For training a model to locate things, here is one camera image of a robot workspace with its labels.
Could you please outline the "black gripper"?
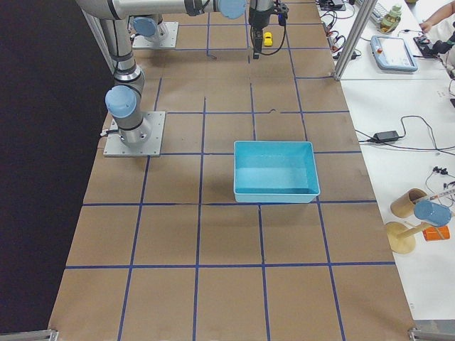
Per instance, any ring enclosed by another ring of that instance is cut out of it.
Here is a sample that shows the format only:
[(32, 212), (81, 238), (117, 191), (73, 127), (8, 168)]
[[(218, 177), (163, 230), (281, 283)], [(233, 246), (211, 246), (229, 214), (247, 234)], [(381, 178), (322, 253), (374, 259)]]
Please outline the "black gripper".
[(280, 26), (285, 26), (287, 22), (287, 5), (278, 0), (250, 1), (248, 21), (251, 26), (251, 41), (254, 59), (259, 59), (262, 54), (262, 29), (269, 25), (270, 17), (272, 15), (277, 15), (278, 24)]

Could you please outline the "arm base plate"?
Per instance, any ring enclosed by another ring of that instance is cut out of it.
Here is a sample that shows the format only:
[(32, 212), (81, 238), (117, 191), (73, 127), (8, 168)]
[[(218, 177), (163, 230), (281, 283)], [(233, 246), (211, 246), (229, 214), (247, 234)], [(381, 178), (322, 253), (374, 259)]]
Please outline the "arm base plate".
[(132, 131), (118, 128), (114, 119), (111, 120), (104, 149), (106, 157), (159, 157), (165, 127), (165, 112), (142, 112), (141, 125)]
[(178, 22), (162, 21), (157, 24), (150, 18), (135, 18), (136, 31), (132, 43), (135, 50), (175, 49), (178, 35)]

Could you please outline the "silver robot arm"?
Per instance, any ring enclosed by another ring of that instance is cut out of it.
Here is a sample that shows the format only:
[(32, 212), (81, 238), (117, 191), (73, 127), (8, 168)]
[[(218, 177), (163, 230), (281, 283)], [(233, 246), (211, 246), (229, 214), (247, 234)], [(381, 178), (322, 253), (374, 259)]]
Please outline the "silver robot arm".
[(105, 44), (112, 63), (114, 87), (105, 95), (105, 104), (112, 115), (112, 129), (107, 137), (106, 156), (159, 156), (166, 113), (141, 110), (145, 74), (134, 57), (134, 34), (148, 48), (174, 46), (178, 23), (165, 22), (170, 13), (197, 16), (220, 12), (234, 19), (244, 14), (246, 1), (77, 1), (81, 10), (100, 22), (96, 36)]
[[(249, 9), (248, 23), (255, 60), (264, 55), (262, 52), (265, 46), (264, 29), (269, 25), (271, 16), (277, 16), (278, 24), (283, 28), (282, 37), (285, 38), (287, 34), (289, 8), (281, 1), (185, 1), (184, 5), (189, 16), (215, 11), (228, 19), (239, 18), (245, 9)], [(136, 35), (148, 41), (161, 40), (164, 37), (164, 27), (160, 13), (135, 16), (132, 21), (132, 28), (136, 31)]]

